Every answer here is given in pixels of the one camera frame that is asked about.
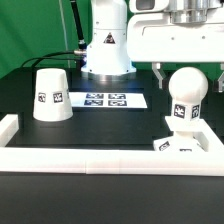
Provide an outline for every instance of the green wall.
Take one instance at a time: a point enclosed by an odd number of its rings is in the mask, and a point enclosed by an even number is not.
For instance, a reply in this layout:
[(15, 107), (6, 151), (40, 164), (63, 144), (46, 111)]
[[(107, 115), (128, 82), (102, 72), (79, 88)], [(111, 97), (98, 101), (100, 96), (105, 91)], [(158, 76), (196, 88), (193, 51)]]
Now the green wall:
[[(92, 36), (90, 0), (77, 0), (83, 32), (87, 43)], [(64, 14), (66, 38), (61, 12)], [(48, 53), (77, 48), (77, 35), (69, 0), (1, 0), (0, 1), (0, 78), (25, 60)], [(66, 61), (44, 61), (41, 65), (67, 67)], [(150, 69), (150, 63), (135, 64), (138, 69)], [(184, 64), (165, 64), (174, 72)], [(218, 64), (193, 64), (210, 79), (221, 74)]]

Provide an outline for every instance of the black cable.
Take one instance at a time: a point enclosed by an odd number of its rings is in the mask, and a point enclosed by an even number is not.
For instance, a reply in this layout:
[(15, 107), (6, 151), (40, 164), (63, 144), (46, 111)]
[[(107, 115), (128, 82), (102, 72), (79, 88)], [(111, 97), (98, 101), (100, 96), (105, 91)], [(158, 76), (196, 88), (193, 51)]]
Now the black cable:
[(74, 15), (74, 19), (75, 19), (75, 24), (76, 24), (76, 29), (77, 29), (77, 35), (79, 38), (79, 49), (86, 49), (86, 43), (84, 40), (84, 35), (83, 35), (83, 31), (82, 31), (82, 25), (81, 25), (81, 21), (80, 21), (80, 17), (79, 17), (79, 10), (78, 10), (78, 6), (76, 3), (76, 0), (70, 0), (71, 2), (71, 6), (72, 6), (72, 11), (73, 11), (73, 15)]
[(34, 62), (32, 64), (32, 67), (36, 67), (36, 65), (38, 65), (41, 61), (43, 61), (44, 59), (42, 58), (45, 58), (45, 57), (53, 57), (53, 56), (59, 56), (59, 55), (69, 55), (69, 54), (72, 54), (74, 55), (74, 51), (61, 51), (61, 52), (55, 52), (55, 53), (51, 53), (51, 54), (46, 54), (44, 55), (43, 57), (40, 57), (40, 59), (38, 59), (36, 62)]
[(67, 61), (67, 60), (69, 60), (69, 61), (74, 61), (76, 58), (52, 58), (52, 57), (30, 58), (30, 59), (24, 61), (24, 62), (22, 63), (22, 65), (20, 66), (20, 68), (24, 67), (24, 65), (27, 64), (27, 63), (30, 62), (30, 61), (33, 61), (33, 60), (40, 60), (40, 59), (43, 59), (43, 60), (45, 60), (45, 59), (47, 59), (47, 60), (50, 59), (50, 60), (63, 60), (63, 61)]

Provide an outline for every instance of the white ball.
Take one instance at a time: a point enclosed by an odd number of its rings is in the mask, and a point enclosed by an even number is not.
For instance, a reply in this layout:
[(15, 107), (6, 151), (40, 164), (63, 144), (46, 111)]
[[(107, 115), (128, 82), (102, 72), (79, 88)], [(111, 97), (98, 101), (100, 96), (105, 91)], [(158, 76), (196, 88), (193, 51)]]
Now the white ball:
[(174, 100), (199, 103), (208, 91), (208, 81), (199, 69), (181, 68), (172, 75), (169, 91)]

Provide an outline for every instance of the black table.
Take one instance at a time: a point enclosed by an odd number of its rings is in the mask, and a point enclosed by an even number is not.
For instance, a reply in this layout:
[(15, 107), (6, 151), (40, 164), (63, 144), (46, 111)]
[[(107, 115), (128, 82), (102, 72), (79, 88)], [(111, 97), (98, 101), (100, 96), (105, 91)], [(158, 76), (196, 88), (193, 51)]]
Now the black table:
[[(13, 147), (152, 150), (154, 139), (170, 135), (168, 91), (149, 71), (118, 83), (84, 80), (67, 71), (70, 91), (143, 93), (147, 109), (73, 108), (71, 119), (33, 119), (35, 75), (16, 69), (0, 80), (0, 117), (17, 113), (20, 130)], [(211, 87), (201, 117), (224, 136), (224, 95)], [(1, 223), (222, 224), (224, 178), (198, 176), (0, 174)]]

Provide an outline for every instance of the white cup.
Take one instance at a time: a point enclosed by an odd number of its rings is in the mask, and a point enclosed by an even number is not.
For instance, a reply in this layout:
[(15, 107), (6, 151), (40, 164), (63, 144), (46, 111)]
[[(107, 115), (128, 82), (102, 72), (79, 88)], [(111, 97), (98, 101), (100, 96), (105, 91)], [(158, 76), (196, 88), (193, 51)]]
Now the white cup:
[(66, 72), (46, 68), (37, 71), (33, 116), (41, 121), (62, 121), (72, 117)]

